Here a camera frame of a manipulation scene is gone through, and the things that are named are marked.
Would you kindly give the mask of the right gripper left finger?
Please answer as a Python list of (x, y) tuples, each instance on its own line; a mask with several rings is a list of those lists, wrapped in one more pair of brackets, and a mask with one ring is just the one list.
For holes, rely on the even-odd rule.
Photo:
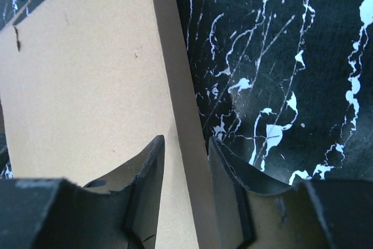
[(65, 178), (1, 180), (1, 247), (154, 248), (164, 157), (158, 135), (83, 187)]

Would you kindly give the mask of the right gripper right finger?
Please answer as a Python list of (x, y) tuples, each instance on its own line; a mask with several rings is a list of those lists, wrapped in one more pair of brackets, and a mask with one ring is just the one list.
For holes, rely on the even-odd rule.
[(222, 248), (371, 248), (372, 182), (287, 185), (209, 140)]

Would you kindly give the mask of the brown cardboard box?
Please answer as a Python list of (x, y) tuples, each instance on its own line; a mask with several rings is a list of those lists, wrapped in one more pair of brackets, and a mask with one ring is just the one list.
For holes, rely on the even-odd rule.
[(45, 0), (1, 31), (15, 177), (84, 185), (166, 140), (157, 248), (219, 248), (176, 0)]

